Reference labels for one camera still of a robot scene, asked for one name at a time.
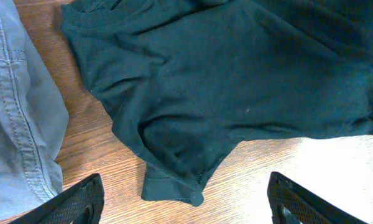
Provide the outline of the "grey folded trousers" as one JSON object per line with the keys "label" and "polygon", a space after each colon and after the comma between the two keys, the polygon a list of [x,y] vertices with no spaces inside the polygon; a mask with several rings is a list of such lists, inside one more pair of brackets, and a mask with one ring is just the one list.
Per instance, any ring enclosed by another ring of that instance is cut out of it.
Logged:
{"label": "grey folded trousers", "polygon": [[63,98],[15,4],[0,0],[0,220],[62,191],[55,160],[67,124]]}

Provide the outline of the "dark green t-shirt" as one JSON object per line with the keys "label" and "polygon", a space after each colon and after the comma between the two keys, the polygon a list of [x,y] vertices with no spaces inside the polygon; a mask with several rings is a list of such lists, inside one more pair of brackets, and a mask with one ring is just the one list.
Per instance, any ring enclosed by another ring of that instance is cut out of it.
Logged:
{"label": "dark green t-shirt", "polygon": [[142,199],[199,206],[242,141],[373,135],[373,0],[63,5],[62,32]]}

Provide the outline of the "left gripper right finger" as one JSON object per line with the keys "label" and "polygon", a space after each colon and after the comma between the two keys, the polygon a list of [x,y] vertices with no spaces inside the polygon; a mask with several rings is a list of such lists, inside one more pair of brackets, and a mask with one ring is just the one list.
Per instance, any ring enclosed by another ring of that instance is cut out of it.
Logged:
{"label": "left gripper right finger", "polygon": [[279,172],[270,174],[267,196],[273,224],[366,224]]}

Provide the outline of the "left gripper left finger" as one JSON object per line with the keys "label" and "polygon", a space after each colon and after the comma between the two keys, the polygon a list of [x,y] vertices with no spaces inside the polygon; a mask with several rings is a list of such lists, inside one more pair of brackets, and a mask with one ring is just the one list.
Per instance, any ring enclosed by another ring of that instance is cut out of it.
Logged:
{"label": "left gripper left finger", "polygon": [[98,224],[103,207],[101,176],[91,174],[10,224]]}

